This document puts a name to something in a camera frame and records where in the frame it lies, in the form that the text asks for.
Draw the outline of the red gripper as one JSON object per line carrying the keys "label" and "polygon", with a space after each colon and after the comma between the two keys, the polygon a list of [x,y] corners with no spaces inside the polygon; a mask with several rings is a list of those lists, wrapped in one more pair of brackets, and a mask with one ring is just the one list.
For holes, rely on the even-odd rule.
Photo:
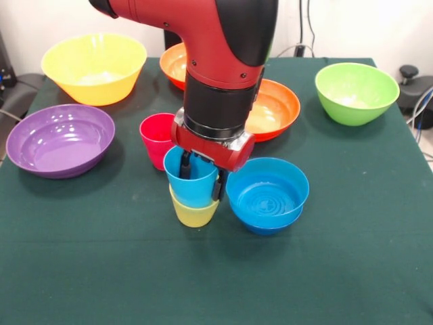
{"label": "red gripper", "polygon": [[182,108],[175,114],[170,135],[172,141],[184,149],[179,167],[181,179],[190,179],[191,177],[191,153],[207,158],[214,165],[220,167],[212,190],[214,201],[223,199],[225,170],[237,171],[242,168],[249,159],[255,143],[255,136],[247,131],[242,131],[240,136],[235,139],[224,141],[200,137],[186,127],[184,109]]}

